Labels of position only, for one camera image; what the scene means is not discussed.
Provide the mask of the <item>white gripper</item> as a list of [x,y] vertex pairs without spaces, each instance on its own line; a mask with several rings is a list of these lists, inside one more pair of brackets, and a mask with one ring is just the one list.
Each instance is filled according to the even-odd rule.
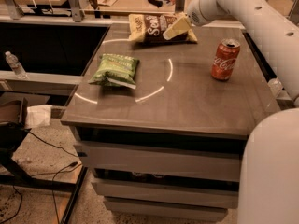
[[203,26],[214,20],[227,19],[228,13],[217,3],[217,0],[192,0],[186,9],[188,17],[176,19],[164,32],[165,40],[183,39],[188,37],[191,23]]

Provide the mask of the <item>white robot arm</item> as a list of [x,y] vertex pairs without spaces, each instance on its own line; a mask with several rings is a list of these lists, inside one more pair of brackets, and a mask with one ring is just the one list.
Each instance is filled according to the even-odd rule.
[[242,158],[237,224],[299,224],[299,28],[266,0],[192,0],[186,8],[201,26],[230,15],[240,21],[293,107],[262,120]]

